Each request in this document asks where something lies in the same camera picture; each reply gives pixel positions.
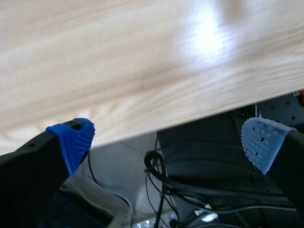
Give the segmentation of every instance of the blue fabric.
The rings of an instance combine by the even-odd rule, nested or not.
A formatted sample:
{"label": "blue fabric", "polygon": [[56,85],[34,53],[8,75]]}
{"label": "blue fabric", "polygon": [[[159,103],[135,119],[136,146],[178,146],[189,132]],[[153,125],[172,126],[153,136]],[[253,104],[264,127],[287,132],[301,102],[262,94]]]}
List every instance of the blue fabric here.
{"label": "blue fabric", "polygon": [[83,126],[80,130],[75,130],[63,124],[56,124],[46,128],[47,131],[53,132],[58,136],[61,152],[70,177],[79,168],[85,152],[91,148],[95,135],[94,124],[91,121],[85,118],[75,118],[74,120],[83,121]]}

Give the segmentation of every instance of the desk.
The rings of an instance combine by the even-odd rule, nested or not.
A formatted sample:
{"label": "desk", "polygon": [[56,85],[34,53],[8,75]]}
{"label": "desk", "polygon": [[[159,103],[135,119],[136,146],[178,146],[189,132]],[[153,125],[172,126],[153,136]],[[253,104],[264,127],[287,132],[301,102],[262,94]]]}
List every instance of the desk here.
{"label": "desk", "polygon": [[94,146],[304,88],[304,2],[3,0],[0,154],[46,126]]}

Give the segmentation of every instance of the black cable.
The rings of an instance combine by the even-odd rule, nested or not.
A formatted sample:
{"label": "black cable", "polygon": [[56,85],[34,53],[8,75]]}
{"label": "black cable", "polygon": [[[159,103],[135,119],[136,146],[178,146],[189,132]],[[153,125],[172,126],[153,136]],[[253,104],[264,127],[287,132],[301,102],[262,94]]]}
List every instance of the black cable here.
{"label": "black cable", "polygon": [[[156,152],[156,150],[157,150],[157,141],[158,141],[158,136],[156,136],[155,145],[154,145],[154,150],[155,150],[155,152]],[[154,166],[157,167],[158,172],[160,172],[160,170],[159,170],[159,165],[158,165],[157,162],[155,162],[155,161],[156,161],[156,160],[153,161],[153,164],[154,164]],[[148,174],[148,176],[149,176],[150,182],[151,182],[152,185],[155,187],[155,189],[156,189],[160,194],[164,194],[164,192],[161,192],[161,191],[158,189],[158,187],[154,184],[154,182],[153,182],[152,179],[151,179],[150,173]],[[168,201],[167,197],[164,196],[164,198],[165,198],[165,200],[167,201],[167,203],[169,204],[169,206],[171,207],[171,209],[172,209],[172,210],[174,211],[174,213],[176,214],[176,217],[177,217],[177,220],[178,220],[178,224],[180,224],[180,223],[181,223],[181,221],[180,221],[180,215],[179,215],[179,213],[178,213],[178,211],[177,211],[177,208],[175,208],[175,206],[174,206],[174,203],[173,203],[173,200],[171,199],[171,196],[169,195],[169,198],[170,198],[171,203]]]}
{"label": "black cable", "polygon": [[[149,197],[147,179],[148,179],[148,173],[146,173],[146,178],[145,178],[147,198],[148,198],[148,202],[149,202],[151,208],[153,209],[153,211],[155,212],[155,214],[157,214],[155,208],[153,207],[153,205],[152,205],[152,203],[151,203],[150,197]],[[165,224],[165,226],[166,226],[167,228],[170,228],[170,227],[162,220],[162,218],[160,218],[160,220],[163,222],[163,224]]]}
{"label": "black cable", "polygon": [[236,212],[236,215],[238,216],[239,220],[241,220],[241,222],[243,223],[245,228],[250,228],[250,226],[248,225],[248,223],[246,222],[246,220],[243,218],[243,216],[240,215],[239,212]]}
{"label": "black cable", "polygon": [[177,196],[178,198],[184,200],[187,203],[190,203],[208,213],[216,213],[216,214],[230,214],[230,213],[235,213],[235,212],[239,212],[242,210],[249,210],[249,209],[261,209],[261,208],[265,208],[265,209],[279,209],[279,210],[290,210],[290,211],[296,211],[295,208],[292,207],[287,207],[287,206],[278,206],[278,205],[265,205],[265,204],[261,204],[261,205],[247,205],[247,206],[241,206],[241,207],[236,207],[236,208],[231,208],[231,209],[223,209],[223,210],[219,210],[219,209],[207,209],[205,208],[204,205],[200,204],[200,203],[195,203],[189,199],[184,198],[183,196],[181,196],[180,194],[171,191],[171,194],[173,196]]}
{"label": "black cable", "polygon": [[210,224],[198,224],[188,228],[242,228],[242,227],[230,225],[226,223],[210,223]]}
{"label": "black cable", "polygon": [[145,171],[153,170],[155,167],[162,166],[162,165],[175,164],[175,163],[185,163],[185,162],[211,162],[211,163],[214,163],[214,164],[220,164],[220,165],[224,165],[224,166],[227,166],[227,167],[230,167],[230,168],[233,168],[233,169],[248,172],[250,174],[259,176],[261,178],[269,179],[267,176],[263,175],[260,172],[249,170],[247,168],[244,168],[244,167],[241,167],[241,166],[238,166],[238,165],[234,165],[234,164],[231,164],[231,163],[227,163],[227,162],[224,162],[224,161],[219,161],[219,160],[215,160],[215,159],[205,159],[205,158],[186,158],[186,159],[174,160],[174,161],[170,161],[170,162],[164,162],[164,163],[160,163],[160,164],[155,164],[152,167],[150,167],[148,169],[145,169]]}
{"label": "black cable", "polygon": [[[148,177],[149,177],[149,180],[150,180],[151,184],[154,186],[154,188],[162,195],[162,194],[163,194],[162,191],[161,191],[161,190],[155,185],[155,183],[152,181],[151,176],[150,176],[149,173],[148,173]],[[169,200],[168,200],[167,197],[164,197],[164,199],[167,201],[167,203],[169,204],[169,206],[171,207],[171,209],[174,211],[174,213],[176,213],[176,210],[175,210],[175,208],[174,208],[174,206],[173,206],[173,203],[171,204],[171,203],[169,202]]]}
{"label": "black cable", "polygon": [[[91,161],[90,161],[90,154],[91,154],[91,151],[88,152],[88,155],[87,155],[87,163],[89,165],[89,170],[90,170],[90,173],[91,173],[91,176],[94,180],[94,182],[99,186],[101,187],[102,189],[105,189],[107,190],[105,187],[103,187],[101,184],[98,183],[98,181],[96,180],[95,178],[95,175],[93,174],[93,171],[92,171],[92,167],[91,167]],[[118,198],[120,198],[121,200],[123,200],[129,207],[131,207],[131,205],[129,204],[128,201],[126,201],[123,197],[119,196],[119,195],[116,195],[113,193],[113,195],[117,196]]]}
{"label": "black cable", "polygon": [[238,197],[254,200],[265,200],[265,201],[276,201],[276,202],[289,202],[288,198],[281,194],[269,194],[261,192],[250,192],[250,191],[240,191],[240,190],[222,190],[222,189],[213,189],[208,187],[198,187],[194,185],[183,184],[177,181],[174,181],[165,175],[160,174],[151,164],[152,159],[158,159],[163,163],[162,156],[157,152],[149,152],[144,158],[144,163],[146,168],[149,169],[149,172],[160,180],[164,185],[168,186],[171,189],[182,190],[187,192],[193,192],[197,194],[205,194],[210,196],[222,196],[222,197]]}

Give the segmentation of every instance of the cable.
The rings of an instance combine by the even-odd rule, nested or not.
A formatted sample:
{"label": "cable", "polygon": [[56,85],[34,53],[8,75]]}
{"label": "cable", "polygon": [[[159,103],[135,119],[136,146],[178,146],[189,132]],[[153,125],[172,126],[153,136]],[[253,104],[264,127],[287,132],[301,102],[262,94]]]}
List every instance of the cable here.
{"label": "cable", "polygon": [[230,224],[226,224],[226,223],[211,223],[211,224],[198,224],[189,228],[242,228],[239,226],[235,226],[235,225],[230,225]]}
{"label": "cable", "polygon": [[[151,184],[154,186],[154,188],[162,195],[162,194],[163,194],[162,191],[154,184],[154,182],[152,181],[151,176],[150,176],[149,173],[148,173],[148,177],[149,177],[149,180],[150,180]],[[165,197],[165,200],[167,201],[167,203],[169,204],[169,206],[171,207],[171,209],[174,211],[174,213],[177,214],[177,211],[176,211],[176,209],[175,209],[174,206],[173,206],[173,202],[172,202],[172,204],[171,204],[171,203],[169,202],[169,200],[168,200],[167,197]]]}
{"label": "cable", "polygon": [[[147,198],[148,198],[148,202],[149,202],[149,204],[150,204],[150,206],[151,206],[151,208],[153,209],[153,211],[155,212],[155,214],[157,214],[157,212],[156,212],[156,210],[155,210],[155,208],[153,207],[153,205],[152,205],[152,203],[151,203],[151,200],[150,200],[150,197],[149,197],[149,193],[148,193],[148,184],[147,184],[147,178],[148,178],[148,173],[146,173],[146,178],[145,178],[145,183],[146,183],[146,193],[147,193]],[[162,218],[160,218],[160,220],[163,222],[163,224],[165,224],[165,226],[167,227],[167,228],[170,228],[163,220],[162,220]]]}
{"label": "cable", "polygon": [[207,209],[205,208],[204,205],[200,204],[200,203],[195,203],[189,199],[186,199],[185,197],[181,196],[180,194],[171,191],[171,194],[173,196],[177,196],[178,198],[184,200],[187,203],[190,203],[196,207],[199,207],[200,209],[208,212],[208,213],[216,213],[216,214],[230,214],[230,213],[235,213],[235,212],[239,212],[242,210],[249,210],[249,209],[279,209],[279,210],[290,210],[290,211],[296,211],[295,208],[292,207],[287,207],[287,206],[277,206],[277,205],[247,205],[247,206],[241,206],[241,207],[236,207],[236,208],[231,208],[231,209],[225,209],[225,210],[219,210],[219,209]]}
{"label": "cable", "polygon": [[79,190],[79,188],[68,178],[67,181],[77,190],[77,192],[79,193],[79,195],[84,198],[89,204],[91,204],[92,206],[100,209],[100,210],[103,210],[103,211],[106,211],[107,213],[109,213],[111,216],[113,216],[113,218],[115,217],[115,213],[117,213],[117,211],[114,211],[114,210],[111,210],[111,209],[106,209],[96,203],[94,203],[93,201],[89,200],[86,195]]}
{"label": "cable", "polygon": [[246,220],[243,218],[243,216],[240,215],[239,212],[236,212],[236,215],[238,216],[239,220],[241,220],[241,222],[243,223],[245,228],[250,228],[250,226],[248,225],[248,223],[246,222]]}
{"label": "cable", "polygon": [[94,182],[95,182],[99,187],[101,187],[103,190],[105,190],[105,191],[107,191],[107,192],[109,192],[109,193],[111,193],[111,194],[117,196],[118,198],[120,198],[121,200],[123,200],[126,204],[128,204],[129,207],[132,207],[132,206],[131,206],[131,203],[129,202],[128,199],[126,199],[125,197],[119,195],[119,194],[116,193],[116,192],[113,192],[113,191],[111,191],[111,190],[106,189],[105,187],[103,187],[101,184],[98,183],[98,181],[96,180],[95,175],[93,174],[93,171],[92,171],[91,161],[90,161],[90,154],[91,154],[91,151],[89,151],[89,153],[88,153],[87,162],[88,162],[89,170],[90,170],[90,173],[91,173],[91,175],[92,175],[92,178],[93,178]]}
{"label": "cable", "polygon": [[121,196],[120,194],[114,192],[114,191],[111,191],[111,190],[108,190],[106,189],[105,187],[103,187],[101,184],[98,183],[98,181],[96,180],[95,178],[95,175],[92,171],[92,166],[91,166],[91,160],[90,160],[90,154],[91,154],[91,151],[88,152],[88,158],[87,158],[87,162],[88,162],[88,166],[89,166],[89,170],[90,170],[90,173],[91,173],[91,176],[93,178],[93,181],[100,187],[102,188],[104,191],[106,192],[109,192],[115,196],[117,196],[118,198],[120,198],[121,200],[123,200],[128,206],[129,206],[129,212],[128,212],[128,218],[129,218],[129,221],[130,221],[130,226],[132,226],[133,224],[133,213],[134,213],[134,209],[133,209],[133,206],[132,204],[130,203],[130,201],[125,198],[124,196]]}
{"label": "cable", "polygon": [[[158,141],[158,136],[156,136],[156,140],[155,140],[155,145],[154,145],[155,151],[157,150],[157,141]],[[156,160],[153,160],[153,165],[156,166],[158,172],[160,172],[160,170],[159,170],[159,165],[157,164],[157,161],[156,161]],[[162,170],[164,171],[163,174],[165,175],[165,173],[166,173],[166,168],[165,168],[164,166],[162,166],[161,168],[162,168]],[[148,176],[149,176],[149,179],[150,179],[151,184],[155,187],[155,189],[156,189],[161,195],[164,195],[164,192],[160,191],[159,188],[158,188],[158,187],[154,184],[154,182],[152,181],[151,176],[150,176],[150,173],[148,173]],[[163,188],[164,191],[167,191],[166,186],[164,186],[163,184],[162,184],[162,188]],[[169,195],[169,198],[170,198],[171,203],[168,201],[167,197],[164,196],[164,199],[167,201],[167,203],[168,203],[168,205],[170,206],[170,208],[171,208],[171,209],[174,211],[174,213],[176,214],[176,217],[177,217],[177,220],[178,220],[178,224],[180,224],[180,223],[181,223],[181,221],[180,221],[180,215],[179,215],[177,209],[174,207],[174,203],[173,203],[173,201],[172,201],[170,195]]]}
{"label": "cable", "polygon": [[183,184],[177,181],[174,181],[165,175],[160,174],[155,169],[151,169],[153,166],[151,164],[152,159],[158,159],[163,163],[162,156],[157,152],[149,152],[144,158],[144,163],[146,168],[149,169],[149,172],[160,180],[164,185],[170,187],[171,189],[182,190],[186,192],[193,192],[198,194],[205,194],[211,196],[222,196],[222,197],[238,197],[238,198],[247,198],[254,200],[265,200],[265,201],[275,201],[275,202],[289,202],[288,198],[281,194],[269,194],[261,192],[250,192],[250,191],[240,191],[240,190],[221,190],[213,189],[208,187],[198,187],[188,184]]}
{"label": "cable", "polygon": [[170,161],[170,162],[163,162],[163,163],[160,163],[160,164],[156,164],[156,165],[153,165],[152,167],[148,168],[148,169],[145,169],[145,171],[150,171],[150,170],[153,170],[154,167],[158,167],[158,166],[162,166],[162,165],[168,165],[168,164],[175,164],[175,163],[185,163],[185,162],[212,162],[212,163],[217,163],[217,164],[220,164],[220,165],[225,165],[227,167],[230,167],[230,168],[233,168],[233,169],[237,169],[237,170],[240,170],[240,171],[244,171],[244,172],[248,172],[248,173],[251,173],[253,175],[256,175],[256,176],[259,176],[261,178],[266,178],[266,179],[269,179],[267,176],[263,175],[262,173],[259,173],[259,172],[256,172],[256,171],[253,171],[253,170],[249,170],[247,168],[244,168],[244,167],[241,167],[241,166],[238,166],[238,165],[234,165],[234,164],[230,164],[230,163],[227,163],[227,162],[224,162],[224,161],[219,161],[219,160],[215,160],[215,159],[201,159],[201,158],[189,158],[189,159],[180,159],[180,160],[175,160],[175,161]]}

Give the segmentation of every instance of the white light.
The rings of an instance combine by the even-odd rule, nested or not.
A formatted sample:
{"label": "white light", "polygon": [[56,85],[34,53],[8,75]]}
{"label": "white light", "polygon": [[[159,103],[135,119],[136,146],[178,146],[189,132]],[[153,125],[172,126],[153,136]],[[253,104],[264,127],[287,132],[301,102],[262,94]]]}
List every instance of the white light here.
{"label": "white light", "polygon": [[198,18],[195,29],[196,47],[204,55],[217,55],[223,47],[223,37],[216,19],[214,9],[203,10]]}
{"label": "white light", "polygon": [[203,217],[201,220],[202,220],[203,222],[211,222],[211,221],[213,221],[213,220],[215,220],[215,219],[217,219],[217,218],[218,218],[218,214],[212,213],[212,214],[206,215],[206,216]]}

